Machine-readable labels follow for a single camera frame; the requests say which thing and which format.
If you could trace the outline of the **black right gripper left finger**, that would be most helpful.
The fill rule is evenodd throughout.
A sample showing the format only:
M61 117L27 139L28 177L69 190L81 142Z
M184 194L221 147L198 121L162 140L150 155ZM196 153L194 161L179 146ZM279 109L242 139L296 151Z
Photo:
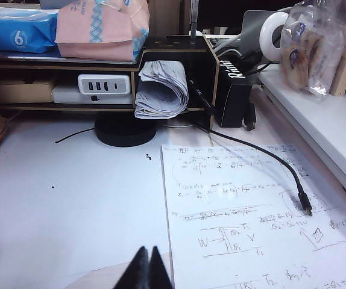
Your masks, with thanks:
M149 288L149 258L148 251L142 246L125 269L114 289Z

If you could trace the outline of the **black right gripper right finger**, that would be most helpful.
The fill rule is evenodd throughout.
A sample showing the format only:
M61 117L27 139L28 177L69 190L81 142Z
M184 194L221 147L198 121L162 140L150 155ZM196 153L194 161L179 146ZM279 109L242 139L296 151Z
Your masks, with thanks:
M153 247L149 261L149 288L173 289L157 246Z

